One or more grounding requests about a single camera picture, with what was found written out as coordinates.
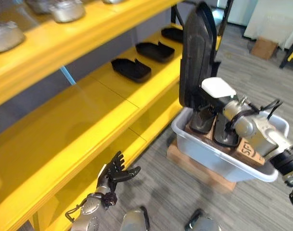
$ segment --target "cardboard box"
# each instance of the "cardboard box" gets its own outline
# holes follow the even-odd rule
[[[258,37],[251,50],[251,54],[267,60],[272,56],[277,46],[278,44],[273,41]]]

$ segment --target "gray carpet floor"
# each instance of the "gray carpet floor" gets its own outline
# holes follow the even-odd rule
[[[222,61],[218,76],[257,105],[266,105],[274,98],[284,100],[276,114],[289,122],[293,141],[293,62],[279,69],[283,51],[268,61],[250,55],[254,42],[242,34],[243,28],[228,25],[217,54]],[[239,182],[234,192],[220,194],[166,159],[174,138],[167,127],[135,162],[141,172],[118,185],[118,202],[106,212],[100,230],[118,231],[126,211],[145,205],[152,231],[183,230],[197,208],[210,213],[223,231],[293,231],[293,206],[288,198],[291,189],[280,177],[274,183]]]

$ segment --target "shelf board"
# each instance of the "shelf board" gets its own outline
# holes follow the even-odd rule
[[[151,39],[162,40],[159,33]],[[134,83],[105,64],[0,134],[0,231],[19,228],[175,85],[175,46],[179,55],[171,62],[147,61],[157,70],[147,82]],[[133,60],[133,50],[122,57]],[[97,80],[103,74],[127,95]]]
[[[85,17],[66,24],[35,15],[24,4],[1,13],[0,20],[15,21],[26,40],[0,54],[0,104],[178,1],[126,0],[105,5],[89,0]]]
[[[96,73],[89,75],[118,95],[128,99],[137,107],[144,108],[145,110],[149,104],[148,99],[159,98],[165,93],[165,91],[160,91],[161,89],[168,90],[168,86],[172,86],[171,76],[174,79],[173,84],[179,80],[180,58],[182,55],[182,44],[162,37],[161,32],[156,32],[146,41],[153,43],[161,41],[163,44],[173,47],[175,49],[174,59],[167,64],[161,64],[139,55],[135,48],[129,49],[119,55],[118,58],[135,57],[143,64],[149,66],[152,69],[152,76],[159,76],[158,78],[152,77],[144,84],[136,84],[117,72],[111,73],[109,71],[112,68],[111,64],[105,65]]]
[[[181,110],[178,102],[178,88],[179,85],[176,84],[150,107],[130,129],[121,134],[57,192],[33,216],[32,223],[35,229],[38,231],[68,230],[71,223],[65,218],[65,212],[75,207],[86,195],[95,190],[96,177],[103,164],[109,162],[112,156],[118,150],[121,150],[125,156],[125,165],[128,167]]]

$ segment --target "white plastic bin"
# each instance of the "white plastic bin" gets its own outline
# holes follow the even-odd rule
[[[172,129],[177,134],[178,149],[182,153],[232,182],[254,178],[265,182],[273,182],[277,179],[278,171],[271,163],[266,162],[263,166],[254,169],[185,132],[185,126],[191,119],[192,113],[191,108],[184,108],[172,122]],[[286,120],[273,115],[269,122],[287,137],[289,124]]]

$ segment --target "robotic hand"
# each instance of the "robotic hand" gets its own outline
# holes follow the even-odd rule
[[[117,202],[115,194],[117,183],[134,178],[139,173],[140,167],[124,171],[123,157],[120,151],[117,152],[111,162],[104,165],[100,171],[96,192],[90,193],[79,205],[65,213],[65,216],[73,223],[71,231],[97,231],[98,214]],[[79,217],[72,218],[70,214],[80,208]]]
[[[293,187],[293,144],[284,137],[268,118],[259,115],[246,97],[239,100],[236,91],[219,77],[202,81],[195,95],[196,101],[206,101],[214,113],[222,113],[230,122],[227,131],[246,138],[252,147],[269,161],[283,176],[284,182]],[[293,204],[293,191],[290,194]]]

